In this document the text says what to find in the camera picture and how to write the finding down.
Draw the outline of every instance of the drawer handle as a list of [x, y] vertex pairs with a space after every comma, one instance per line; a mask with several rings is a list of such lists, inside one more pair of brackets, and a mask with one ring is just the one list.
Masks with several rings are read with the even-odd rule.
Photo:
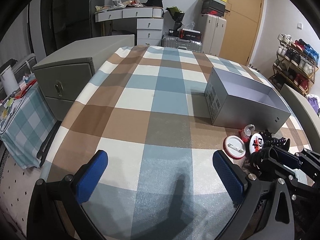
[[58, 81], [58, 82], [57, 82], [57, 84], [56, 84], [56, 85], [54, 85], [54, 87], [55, 87], [55, 89], [56, 89], [56, 91], [57, 91], [58, 95], [59, 95], [60, 97], [62, 97], [63, 87], [62, 87], [61, 82], [60, 82], [60, 81]]

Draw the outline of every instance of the metal screw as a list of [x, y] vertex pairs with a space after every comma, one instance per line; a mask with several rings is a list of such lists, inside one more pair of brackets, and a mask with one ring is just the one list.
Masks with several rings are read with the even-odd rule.
[[71, 181], [73, 179], [73, 176], [71, 174], [68, 174], [64, 177], [65, 181]]
[[257, 179], [257, 176], [254, 175], [253, 173], [250, 173], [250, 174], [248, 175], [248, 178], [249, 178], [250, 180], [256, 180], [256, 179]]
[[284, 179], [279, 178], [279, 179], [278, 179], [278, 182], [279, 182], [281, 185], [283, 185], [283, 184], [284, 184]]
[[38, 180], [36, 181], [36, 184], [37, 184], [38, 186], [40, 186], [43, 182], [44, 182], [43, 179], [38, 179]]

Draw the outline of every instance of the checkered tablecloth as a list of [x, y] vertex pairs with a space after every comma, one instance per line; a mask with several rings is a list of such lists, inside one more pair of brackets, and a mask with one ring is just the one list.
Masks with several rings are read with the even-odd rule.
[[[212, 67], [272, 86], [218, 57], [120, 48], [71, 107], [41, 177], [61, 180], [103, 149], [108, 167], [83, 207], [107, 239], [214, 239], [235, 209], [212, 155], [238, 131], [212, 126], [204, 97]], [[282, 135], [291, 139], [291, 151], [308, 147], [294, 115]]]
[[36, 154], [56, 120], [35, 83], [23, 97], [15, 115], [1, 127], [0, 139], [22, 169], [39, 167]]

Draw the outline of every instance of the blue and white checkered tablecloth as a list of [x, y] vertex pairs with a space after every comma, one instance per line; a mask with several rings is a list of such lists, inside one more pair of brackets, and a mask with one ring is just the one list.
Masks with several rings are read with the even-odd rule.
[[40, 160], [36, 155], [55, 122], [38, 83], [35, 83], [12, 120], [0, 130], [1, 140], [22, 169], [39, 167]]

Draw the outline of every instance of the purple bag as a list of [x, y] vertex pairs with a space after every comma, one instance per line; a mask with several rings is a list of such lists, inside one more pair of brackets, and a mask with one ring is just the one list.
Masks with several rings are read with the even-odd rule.
[[308, 97], [308, 102], [312, 106], [312, 108], [316, 111], [317, 115], [319, 116], [319, 105], [318, 105], [318, 100], [313, 97]]

